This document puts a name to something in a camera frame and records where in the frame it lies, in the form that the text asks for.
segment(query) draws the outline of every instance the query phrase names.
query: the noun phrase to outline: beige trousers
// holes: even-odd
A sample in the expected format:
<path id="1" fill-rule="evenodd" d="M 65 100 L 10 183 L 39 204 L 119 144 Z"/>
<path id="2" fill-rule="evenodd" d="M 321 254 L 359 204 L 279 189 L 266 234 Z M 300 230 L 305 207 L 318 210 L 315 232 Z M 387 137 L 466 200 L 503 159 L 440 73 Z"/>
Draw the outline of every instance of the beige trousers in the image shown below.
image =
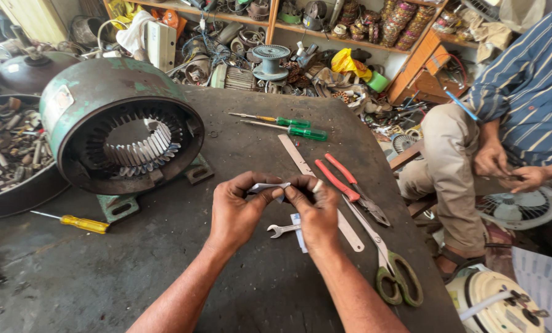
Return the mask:
<path id="1" fill-rule="evenodd" d="M 424 160 L 413 161 L 399 173 L 401 195 L 416 200 L 436 192 L 436 215 L 444 226 L 444 243 L 462 251 L 484 248 L 485 228 L 475 209 L 478 195 L 503 193 L 494 179 L 473 175 L 479 127 L 455 104 L 438 105 L 422 122 Z"/>

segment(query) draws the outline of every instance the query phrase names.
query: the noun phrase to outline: steel ruler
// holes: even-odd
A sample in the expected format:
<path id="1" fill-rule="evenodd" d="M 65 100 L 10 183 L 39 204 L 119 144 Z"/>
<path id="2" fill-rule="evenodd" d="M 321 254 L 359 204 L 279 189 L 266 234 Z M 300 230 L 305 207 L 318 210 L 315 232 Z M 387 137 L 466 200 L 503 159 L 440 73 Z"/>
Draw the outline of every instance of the steel ruler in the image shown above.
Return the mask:
<path id="1" fill-rule="evenodd" d="M 278 139 L 280 139 L 280 141 L 284 145 L 284 148 L 286 148 L 286 151 L 288 152 L 290 157 L 292 157 L 292 160 L 301 171 L 301 173 L 303 175 L 316 177 L 315 174 L 311 171 L 309 165 L 305 162 L 305 159 L 302 158 L 301 154 L 298 152 L 298 150 L 294 146 L 294 143 L 292 143 L 288 135 L 280 134 L 278 136 Z M 340 228 L 341 233 L 344 234 L 344 236 L 348 240 L 348 243 L 350 243 L 354 251 L 364 251 L 364 244 L 362 243 L 360 238 L 358 238 L 358 235 L 356 234 L 354 229 L 352 229 L 352 226 L 350 225 L 350 223 L 348 223 L 346 217 L 342 215 L 339 209 L 337 210 L 337 226 Z"/>

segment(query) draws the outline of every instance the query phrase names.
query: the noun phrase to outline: pliers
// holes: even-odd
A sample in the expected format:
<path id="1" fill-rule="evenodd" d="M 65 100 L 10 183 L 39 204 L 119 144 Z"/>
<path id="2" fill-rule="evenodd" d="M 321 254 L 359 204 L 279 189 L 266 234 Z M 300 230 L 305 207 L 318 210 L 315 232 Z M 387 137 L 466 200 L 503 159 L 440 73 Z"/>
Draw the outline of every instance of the pliers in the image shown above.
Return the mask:
<path id="1" fill-rule="evenodd" d="M 351 202 L 358 202 L 362 208 L 366 210 L 367 213 L 369 213 L 376 222 L 383 224 L 384 226 L 390 226 L 389 220 L 386 218 L 385 213 L 377 204 L 375 204 L 374 201 L 370 200 L 366 194 L 362 191 L 360 186 L 358 186 L 358 182 L 356 181 L 356 178 L 346 169 L 345 166 L 343 166 L 341 163 L 337 161 L 337 159 L 333 158 L 331 154 L 325 154 L 325 158 L 331 162 L 339 171 L 342 172 L 342 174 L 346 177 L 346 179 L 350 182 L 350 184 L 354 187 L 356 191 L 353 191 L 351 188 L 347 187 L 339 181 L 336 176 L 334 176 L 329 169 L 321 162 L 320 159 L 315 160 L 315 164 L 319 167 L 319 169 L 325 174 L 325 177 L 331 181 L 335 187 L 337 187 L 342 193 L 346 194 L 348 197 L 348 200 Z"/>

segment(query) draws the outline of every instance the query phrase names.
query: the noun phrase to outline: dark workbench surface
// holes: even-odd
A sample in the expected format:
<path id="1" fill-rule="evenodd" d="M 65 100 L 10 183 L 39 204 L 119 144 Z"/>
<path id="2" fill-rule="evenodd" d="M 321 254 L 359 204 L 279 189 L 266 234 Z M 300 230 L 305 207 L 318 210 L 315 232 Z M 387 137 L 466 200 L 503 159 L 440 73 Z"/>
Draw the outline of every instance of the dark workbench surface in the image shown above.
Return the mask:
<path id="1" fill-rule="evenodd" d="M 201 249 L 210 231 L 214 187 L 246 170 L 286 178 L 299 174 L 275 129 L 239 123 L 228 112 L 304 117 L 327 130 L 329 140 L 300 141 L 298 150 L 317 177 L 313 161 L 332 153 L 385 211 L 393 229 L 374 224 L 389 249 L 413 267 L 424 290 L 419 308 L 402 303 L 394 312 L 412 333 L 463 332 L 434 263 L 398 194 L 382 150 L 369 129 L 339 100 L 248 93 L 187 86 L 191 105 L 206 126 L 202 154 L 215 177 L 190 185 L 178 179 L 139 196 L 142 212 L 106 235 L 62 226 L 26 213 L 0 219 L 0 332 L 123 332 Z M 216 138 L 210 132 L 218 134 Z M 339 179 L 337 169 L 330 168 Z M 40 211 L 103 220 L 93 194 L 72 188 Z M 371 283 L 377 250 L 341 202 L 340 210 L 366 246 L 350 260 Z M 323 279 L 294 232 L 272 239 L 270 224 L 290 225 L 288 204 L 269 205 L 251 241 L 219 276 L 197 332 L 342 332 Z"/>

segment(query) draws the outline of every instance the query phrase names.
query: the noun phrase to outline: sandal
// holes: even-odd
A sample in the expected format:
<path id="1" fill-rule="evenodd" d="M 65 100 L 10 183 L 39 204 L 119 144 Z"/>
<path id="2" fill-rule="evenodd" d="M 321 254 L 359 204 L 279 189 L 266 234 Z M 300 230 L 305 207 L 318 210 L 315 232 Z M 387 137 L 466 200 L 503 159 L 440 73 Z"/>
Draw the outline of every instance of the sandal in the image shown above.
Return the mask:
<path id="1" fill-rule="evenodd" d="M 442 248 L 442 252 L 440 253 L 440 255 L 457 264 L 457 268 L 455 268 L 452 273 L 445 273 L 442 270 L 440 271 L 440 277 L 442 277 L 442 282 L 444 282 L 445 285 L 449 284 L 457 276 L 457 273 L 462 269 L 469 266 L 485 263 L 485 255 L 475 258 L 463 258 L 462 256 L 454 253 L 446 247 Z"/>

